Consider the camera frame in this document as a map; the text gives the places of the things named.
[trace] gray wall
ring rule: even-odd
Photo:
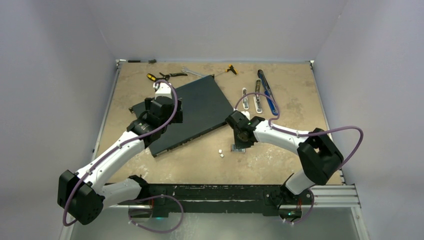
[[[424,2],[350,0],[314,72],[329,125],[364,141],[344,168],[375,240],[423,239]],[[335,134],[347,154],[354,131]]]
[[[84,0],[0,1],[0,236],[58,239],[59,175],[90,160],[114,58]]]
[[[309,61],[347,0],[87,0],[116,58]]]

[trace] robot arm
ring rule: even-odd
[[[325,185],[343,162],[342,154],[326,134],[299,137],[309,132],[273,125],[293,134],[283,133],[272,129],[264,118],[255,116],[248,119],[237,110],[225,121],[234,131],[236,148],[250,148],[257,142],[268,143],[299,156],[303,169],[292,175],[283,186],[294,195],[314,185]],[[313,133],[322,131],[316,128]]]
[[[60,176],[57,203],[64,209],[71,192],[82,180],[67,209],[81,224],[91,223],[102,209],[136,199],[141,193],[144,184],[141,178],[130,177],[122,182],[105,184],[128,160],[159,139],[167,129],[165,126],[158,130],[174,111],[175,101],[171,95],[172,90],[165,83],[155,83],[153,87],[156,91],[155,97],[144,100],[146,111],[131,122],[109,149],[77,172],[72,173],[67,170]],[[182,122],[181,100],[178,99],[176,113],[169,124]]]

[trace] small metal part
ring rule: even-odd
[[[192,70],[188,69],[188,68],[187,68],[187,67],[185,67],[185,66],[183,66],[183,67],[182,67],[181,72],[189,73],[189,74],[194,74],[194,75],[199,76],[199,77],[202,77],[202,78],[204,78],[204,77],[208,76],[208,75],[204,75],[204,74],[201,74],[201,73],[198,73],[198,72],[192,71]]]
[[[255,84],[255,88],[254,88],[254,92],[259,93],[260,90],[261,90],[261,79],[257,79],[256,84]],[[261,105],[261,99],[259,98],[258,94],[254,95],[253,101],[254,101],[254,106],[256,107],[256,112],[258,114],[261,114],[262,113],[262,105]]]
[[[247,90],[245,87],[243,87],[243,89],[241,90],[241,96],[243,97],[243,96],[245,96],[247,93],[248,93],[248,90]],[[249,100],[248,100],[248,97],[247,97],[247,96],[245,96],[245,97],[243,98],[243,108],[244,108],[245,110],[248,110],[248,109],[249,109]]]
[[[236,148],[235,144],[231,144],[231,152],[238,152],[238,153],[245,153],[246,152],[246,148]]]

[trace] tan work surface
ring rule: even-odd
[[[238,75],[226,72],[215,78],[231,105],[242,96],[242,88],[255,91],[257,71],[262,69],[281,111],[274,123],[297,130],[327,129],[312,71],[308,64],[283,63],[233,63]],[[228,63],[124,63],[116,83],[109,113],[101,135],[97,155],[110,147],[127,126],[136,119],[129,107],[154,96],[153,82],[146,77],[151,73],[181,72],[182,67],[201,74],[219,74]],[[171,77],[175,88],[200,77]],[[265,97],[261,96],[263,113],[257,114],[252,96],[249,99],[250,117],[272,118]],[[293,172],[302,169],[299,158],[288,150],[267,144],[255,143],[246,153],[230,152],[234,143],[233,131],[225,125],[182,146],[153,157],[148,149],[129,160],[112,178],[110,183],[120,182],[130,175],[142,175],[149,183],[180,184],[282,184]],[[218,150],[222,149],[224,158]],[[340,185],[335,173],[328,184]]]

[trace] pliers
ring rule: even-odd
[[[184,73],[184,72],[170,73],[166,75],[164,75],[162,72],[159,72],[159,74],[162,77],[155,77],[155,75],[151,73],[147,73],[147,78],[153,82],[156,82],[157,80],[162,80],[162,79],[168,81],[170,77],[188,76],[187,73]]]

